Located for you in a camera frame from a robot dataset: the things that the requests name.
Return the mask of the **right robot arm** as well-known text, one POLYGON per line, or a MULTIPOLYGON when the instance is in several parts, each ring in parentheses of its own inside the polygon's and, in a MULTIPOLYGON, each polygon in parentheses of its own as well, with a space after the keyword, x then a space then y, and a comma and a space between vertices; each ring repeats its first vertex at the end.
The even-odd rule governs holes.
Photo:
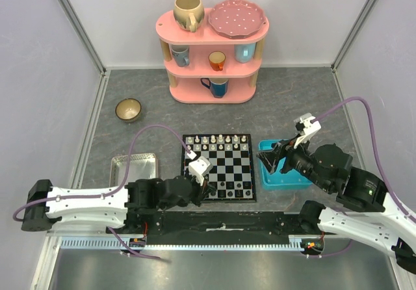
POLYGON ((295 170, 324 192, 335 194, 336 202, 351 214, 308 200, 298 215, 299 229, 307 234, 344 235, 395 258, 399 267, 415 273, 415 212, 378 176, 354 167, 352 156, 335 144, 320 146, 313 153, 308 147, 281 140, 257 157, 271 174, 295 170))

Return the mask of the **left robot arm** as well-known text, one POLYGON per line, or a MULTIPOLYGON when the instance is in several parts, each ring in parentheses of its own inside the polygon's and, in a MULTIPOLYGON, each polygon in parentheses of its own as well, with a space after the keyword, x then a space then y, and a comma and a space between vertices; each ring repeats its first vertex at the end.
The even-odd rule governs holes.
POLYGON ((150 215, 176 206, 199 206, 214 191, 215 186, 207 179, 190 176, 138 179, 119 191, 62 189, 48 179, 41 179, 28 193, 21 230, 112 228, 137 233, 150 215))

